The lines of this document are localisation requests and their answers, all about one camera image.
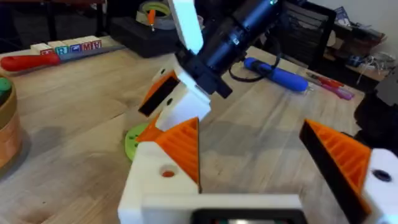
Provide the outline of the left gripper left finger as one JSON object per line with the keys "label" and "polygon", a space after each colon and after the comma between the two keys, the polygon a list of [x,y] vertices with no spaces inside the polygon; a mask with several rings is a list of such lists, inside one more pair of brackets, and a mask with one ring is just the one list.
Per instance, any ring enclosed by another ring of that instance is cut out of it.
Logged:
{"label": "left gripper left finger", "polygon": [[190,223],[184,199],[201,190],[198,132],[198,118],[142,132],[118,206],[121,223]]}

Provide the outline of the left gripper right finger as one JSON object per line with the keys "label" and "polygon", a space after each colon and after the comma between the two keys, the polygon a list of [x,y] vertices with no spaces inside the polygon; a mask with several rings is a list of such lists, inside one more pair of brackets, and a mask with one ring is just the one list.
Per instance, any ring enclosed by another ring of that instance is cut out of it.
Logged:
{"label": "left gripper right finger", "polygon": [[397,156],[305,119],[299,138],[349,223],[397,224]]}

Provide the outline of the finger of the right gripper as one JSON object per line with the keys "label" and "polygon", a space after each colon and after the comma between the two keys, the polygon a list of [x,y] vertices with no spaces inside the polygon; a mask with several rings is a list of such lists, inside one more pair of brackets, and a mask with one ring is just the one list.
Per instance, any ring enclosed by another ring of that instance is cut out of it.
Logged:
{"label": "finger of the right gripper", "polygon": [[156,110],[158,115],[138,135],[139,142],[155,141],[159,135],[189,119],[202,120],[210,112],[210,99],[200,90],[179,83]]}
{"label": "finger of the right gripper", "polygon": [[144,116],[149,117],[166,99],[166,97],[173,92],[179,82],[180,81],[173,70],[160,77],[147,92],[138,111]]}

